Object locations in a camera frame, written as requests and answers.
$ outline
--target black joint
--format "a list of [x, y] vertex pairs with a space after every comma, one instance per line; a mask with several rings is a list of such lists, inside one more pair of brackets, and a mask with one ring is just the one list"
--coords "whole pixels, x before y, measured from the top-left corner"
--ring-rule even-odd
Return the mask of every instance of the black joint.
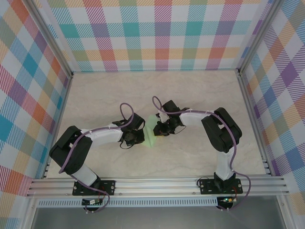
[[[71, 145], [74, 144], [76, 139], [81, 135], [81, 130], [76, 126], [70, 126], [60, 137], [60, 139], [55, 143], [55, 145], [50, 150], [50, 157], [62, 167], [65, 162], [69, 151], [71, 150]], [[92, 140], [89, 137], [82, 137], [77, 143], [73, 150], [73, 153], [66, 165], [64, 172], [71, 175], [77, 172], [83, 165], [89, 149], [91, 147]]]
[[[121, 126], [128, 123], [130, 120], [131, 120], [131, 116], [129, 117], [128, 120], [124, 119], [121, 121], [116, 121], [113, 122], [113, 124], [117, 126]], [[142, 124], [144, 128], [145, 120], [136, 113], [134, 113], [132, 122], [128, 126], [121, 128], [123, 135], [119, 141], [120, 142], [125, 141], [127, 146], [132, 146], [144, 142], [145, 138], [144, 138], [143, 128], [139, 130]]]
[[[239, 144], [239, 139], [242, 137], [242, 131], [233, 118], [231, 118], [228, 112], [222, 107], [215, 110], [214, 113], [229, 126], [236, 144]], [[222, 129], [219, 128], [219, 125], [222, 125], [222, 123], [213, 115], [205, 117], [201, 122], [213, 147], [220, 152], [228, 153], [230, 148], [233, 147], [233, 140], [225, 127]]]
[[[182, 110], [180, 110], [179, 107], [176, 106], [176, 104], [173, 102], [173, 100], [170, 100], [168, 102], [166, 102], [163, 106], [162, 106], [163, 110], [165, 112], [179, 112], [179, 111], [185, 111], [189, 108], [184, 108]], [[181, 120], [180, 120], [180, 114], [169, 114], [169, 119], [162, 123], [162, 122], [157, 122], [157, 125], [155, 126], [155, 128], [153, 129], [153, 133], [155, 136], [168, 136], [170, 134], [174, 134], [175, 133], [175, 129], [178, 126], [183, 126]]]

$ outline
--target metal rail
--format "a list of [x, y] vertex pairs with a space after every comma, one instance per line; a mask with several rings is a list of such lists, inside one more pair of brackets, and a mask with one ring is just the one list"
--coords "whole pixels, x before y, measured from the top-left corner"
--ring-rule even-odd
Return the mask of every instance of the metal rail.
[[[253, 132], [254, 132], [254, 136], [256, 138], [257, 146], [258, 146], [259, 151], [261, 153], [263, 163], [264, 163], [264, 167], [266, 168], [265, 162], [266, 163], [268, 161], [271, 162], [271, 159], [270, 159], [269, 155], [267, 154], [266, 145], [264, 144], [264, 138], [263, 138], [262, 133], [260, 132], [259, 124], [258, 124], [257, 118], [255, 116], [255, 111], [253, 109], [253, 105], [251, 104], [250, 95], [249, 95], [249, 93], [246, 89], [244, 79], [238, 71], [235, 71], [235, 73], [236, 73], [236, 76], [237, 76], [237, 81], [238, 81], [240, 90], [241, 90], [242, 95], [243, 95], [244, 104], [246, 106], [246, 109], [247, 109], [247, 112], [248, 112], [248, 115], [249, 115], [249, 118], [250, 118], [251, 126], [252, 126], [252, 129], [253, 129]], [[269, 173], [271, 175], [275, 176], [275, 171], [274, 171], [274, 168], [272, 167], [272, 164], [271, 164], [270, 167], [268, 167], [268, 169], [269, 169]]]
[[[114, 197], [151, 198], [151, 197], [221, 197], [226, 195], [201, 195], [196, 181], [200, 177], [156, 177], [156, 178], [102, 178], [116, 180]], [[243, 185], [244, 196], [249, 188], [245, 177], [238, 177]], [[270, 175], [250, 176], [252, 188], [250, 196], [288, 195], [289, 191], [282, 177]], [[29, 198], [76, 198], [72, 196], [74, 180], [70, 178], [33, 180]]]
[[274, 0], [273, 1], [263, 24], [261, 25], [259, 31], [257, 32], [256, 37], [255, 37], [248, 53], [245, 56], [244, 61], [241, 64], [241, 67], [239, 69], [239, 71], [241, 72], [241, 75], [243, 74], [243, 72], [248, 67], [249, 63], [251, 62], [252, 58], [254, 57], [256, 50], [258, 49], [262, 40], [265, 38], [265, 35], [267, 34], [274, 18], [276, 17], [277, 13], [281, 9], [284, 2], [285, 2], [285, 0]]
[[71, 78], [73, 70], [70, 68], [66, 58], [63, 56], [61, 49], [56, 43], [55, 38], [53, 37], [48, 25], [45, 23], [43, 17], [41, 16], [36, 4], [32, 0], [23, 0], [23, 3], [27, 8], [27, 10], [29, 11], [30, 15], [32, 16], [32, 18], [34, 19], [34, 21], [36, 22], [39, 31], [42, 33], [44, 39], [50, 46], [56, 59], [61, 64], [61, 67], [63, 68], [65, 73], [69, 76], [69, 78]]

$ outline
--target colorful plaid pattern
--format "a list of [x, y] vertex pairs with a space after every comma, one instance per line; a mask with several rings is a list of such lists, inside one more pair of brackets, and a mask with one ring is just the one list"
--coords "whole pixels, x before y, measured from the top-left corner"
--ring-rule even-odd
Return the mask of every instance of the colorful plaid pattern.
[[39, 0], [82, 72], [234, 69], [260, 0]]
[[246, 48], [244, 49], [244, 52], [242, 54], [242, 57], [240, 58], [239, 62], [238, 62], [238, 65], [237, 65], [237, 69], [239, 69], [244, 61], [244, 58], [245, 56], [247, 55], [248, 51], [249, 51], [249, 48], [251, 47], [253, 41], [255, 40], [256, 38], [256, 35], [257, 35], [257, 32], [259, 31], [259, 29], [261, 28], [262, 24], [263, 24], [263, 21], [265, 20], [269, 10], [270, 10], [270, 7], [272, 5], [272, 3], [274, 2], [274, 0], [268, 0], [266, 6], [265, 6], [265, 9], [261, 15], [261, 17], [259, 18], [258, 20], [258, 23], [256, 24], [256, 27], [255, 29], [253, 30], [252, 34], [251, 34], [251, 37], [246, 45]]
[[286, 0], [245, 82], [275, 173], [287, 178], [305, 223], [305, 1]]
[[43, 169], [68, 78], [21, 0], [0, 0], [0, 228]]

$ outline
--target green object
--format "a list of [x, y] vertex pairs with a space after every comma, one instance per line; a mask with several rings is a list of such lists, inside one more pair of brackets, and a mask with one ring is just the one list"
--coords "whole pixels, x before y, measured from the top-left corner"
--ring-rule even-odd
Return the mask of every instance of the green object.
[[141, 144], [147, 147], [152, 148], [154, 143], [157, 140], [157, 137], [153, 133], [154, 127], [157, 125], [158, 118], [155, 115], [150, 115], [148, 120], [145, 123], [145, 127], [143, 129], [145, 141]]

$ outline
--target wire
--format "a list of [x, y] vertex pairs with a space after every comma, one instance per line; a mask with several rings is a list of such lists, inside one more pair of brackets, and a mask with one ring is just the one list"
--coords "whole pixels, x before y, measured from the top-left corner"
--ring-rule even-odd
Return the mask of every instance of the wire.
[[237, 190], [236, 190], [236, 188], [234, 187], [234, 186], [232, 186], [232, 188], [234, 189], [234, 191], [235, 191], [235, 197], [234, 197], [234, 199], [236, 199], [237, 200]]
[[197, 182], [196, 182], [196, 184], [197, 184], [198, 187], [200, 187], [199, 184], [198, 184], [198, 182], [199, 182], [199, 180], [200, 180], [201, 178], [199, 178], [199, 179], [197, 180]]
[[[155, 103], [155, 101], [154, 101], [155, 99], [159, 102], [160, 107], [158, 107], [157, 104]], [[228, 131], [230, 137], [232, 138], [233, 145], [234, 145], [234, 152], [233, 152], [233, 156], [232, 156], [232, 158], [231, 158], [230, 165], [229, 165], [229, 166], [230, 166], [230, 169], [231, 169], [234, 173], [236, 173], [236, 174], [238, 174], [238, 175], [240, 175], [240, 176], [243, 176], [243, 177], [247, 178], [248, 181], [249, 181], [249, 189], [248, 189], [246, 195], [244, 196], [244, 198], [241, 200], [241, 202], [240, 202], [239, 204], [233, 206], [231, 209], [234, 209], [234, 208], [237, 208], [238, 206], [240, 206], [241, 203], [243, 203], [244, 200], [247, 199], [247, 197], [248, 197], [248, 195], [249, 195], [249, 193], [250, 193], [250, 190], [251, 190], [251, 185], [252, 185], [252, 183], [251, 183], [251, 179], [249, 178], [249, 176], [247, 176], [247, 175], [245, 175], [245, 174], [242, 174], [242, 173], [239, 173], [239, 172], [236, 172], [236, 171], [233, 169], [233, 167], [232, 167], [234, 158], [235, 158], [235, 156], [236, 156], [237, 144], [236, 144], [236, 140], [235, 140], [235, 138], [234, 138], [234, 135], [233, 135], [232, 131], [230, 130], [229, 126], [224, 122], [224, 120], [223, 120], [221, 117], [219, 117], [218, 115], [216, 115], [215, 113], [210, 112], [210, 111], [186, 110], [186, 111], [177, 111], [177, 112], [166, 112], [166, 111], [162, 110], [162, 103], [161, 103], [160, 99], [159, 99], [157, 96], [155, 96], [155, 95], [152, 97], [152, 103], [153, 103], [153, 105], [154, 105], [159, 111], [161, 111], [161, 112], [163, 112], [163, 113], [165, 113], [165, 114], [168, 114], [168, 115], [177, 115], [177, 114], [190, 113], [190, 112], [192, 112], [192, 113], [200, 113], [200, 114], [208, 114], [208, 115], [212, 115], [212, 116], [214, 116], [215, 118], [217, 118], [217, 119], [224, 125], [224, 127], [227, 129], [227, 131]]]
[[[71, 155], [72, 155], [73, 150], [75, 149], [77, 143], [81, 140], [82, 137], [86, 136], [86, 135], [89, 134], [89, 133], [92, 133], [92, 132], [95, 132], [95, 131], [99, 131], [99, 130], [109, 130], [109, 129], [110, 129], [110, 130], [116, 130], [116, 129], [121, 129], [121, 128], [123, 128], [123, 127], [128, 126], [128, 125], [132, 122], [133, 117], [134, 117], [134, 111], [133, 111], [132, 106], [130, 106], [128, 103], [121, 103], [121, 104], [120, 104], [120, 110], [121, 110], [121, 111], [122, 111], [122, 106], [123, 106], [123, 105], [129, 106], [130, 109], [131, 109], [131, 111], [132, 111], [132, 115], [131, 115], [131, 118], [130, 118], [129, 122], [127, 122], [127, 123], [124, 124], [124, 125], [118, 126], [118, 127], [109, 127], [109, 126], [99, 127], [99, 128], [93, 129], [93, 130], [89, 130], [89, 131], [83, 133], [82, 135], [80, 135], [80, 136], [75, 140], [75, 142], [73, 143], [73, 145], [72, 145], [72, 147], [71, 147], [71, 149], [70, 149], [70, 151], [69, 151], [69, 153], [68, 153], [68, 155], [67, 155], [67, 157], [66, 157], [65, 162], [63, 163], [61, 169], [60, 169], [59, 172], [58, 172], [59, 174], [62, 173], [62, 172], [64, 171], [65, 167], [67, 166], [67, 164], [68, 164], [68, 162], [69, 162], [69, 159], [70, 159], [70, 157], [71, 157]], [[94, 212], [99, 212], [99, 211], [101, 211], [102, 209], [104, 209], [104, 208], [109, 204], [109, 202], [110, 202], [110, 196], [109, 196], [109, 194], [108, 194], [107, 192], [102, 191], [102, 190], [99, 190], [99, 189], [96, 189], [96, 188], [93, 188], [93, 187], [90, 187], [90, 186], [88, 186], [88, 185], [82, 183], [82, 182], [79, 181], [79, 180], [78, 180], [78, 182], [79, 182], [81, 185], [83, 185], [84, 187], [86, 187], [86, 188], [88, 188], [88, 189], [91, 189], [91, 190], [93, 190], [93, 191], [97, 191], [97, 192], [103, 193], [104, 195], [106, 195], [106, 196], [108, 197], [106, 204], [105, 204], [104, 206], [100, 207], [99, 209], [97, 209], [97, 210], [94, 211]]]
[[174, 133], [173, 135], [177, 135], [177, 134], [181, 133], [185, 128], [186, 128], [186, 126], [181, 131], [179, 131], [178, 133]]
[[[105, 190], [104, 187], [102, 187], [102, 189]], [[100, 195], [101, 195], [101, 193], [99, 192], [99, 201], [100, 201]], [[103, 196], [103, 198], [102, 198], [102, 201], [104, 200], [104, 198], [105, 198], [105, 194], [104, 194], [104, 196]]]
[[144, 127], [145, 127], [145, 124], [146, 124], [146, 121], [144, 120], [144, 121], [143, 121], [143, 127], [142, 127], [141, 129], [138, 129], [138, 130], [143, 130]]
[[134, 146], [134, 144], [132, 144], [132, 145], [131, 145], [130, 147], [128, 147], [128, 148], [123, 148], [123, 147], [122, 147], [122, 144], [123, 144], [123, 142], [121, 142], [121, 144], [120, 144], [120, 148], [121, 148], [121, 149], [130, 149], [131, 147]]

